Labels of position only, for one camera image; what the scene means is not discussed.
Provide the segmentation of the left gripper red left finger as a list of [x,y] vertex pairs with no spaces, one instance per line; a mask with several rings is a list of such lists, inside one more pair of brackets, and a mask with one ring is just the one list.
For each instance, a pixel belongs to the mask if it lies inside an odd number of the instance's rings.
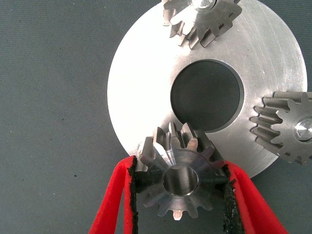
[[124,198],[124,233],[138,233],[135,168],[137,158],[129,156],[115,167],[102,204],[89,230],[90,234],[113,234],[121,198]]

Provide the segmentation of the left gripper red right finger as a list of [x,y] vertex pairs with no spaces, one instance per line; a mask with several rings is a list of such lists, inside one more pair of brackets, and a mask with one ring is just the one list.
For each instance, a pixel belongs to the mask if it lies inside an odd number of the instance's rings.
[[249,176],[226,161],[224,191],[225,234],[286,234],[287,230],[269,207]]

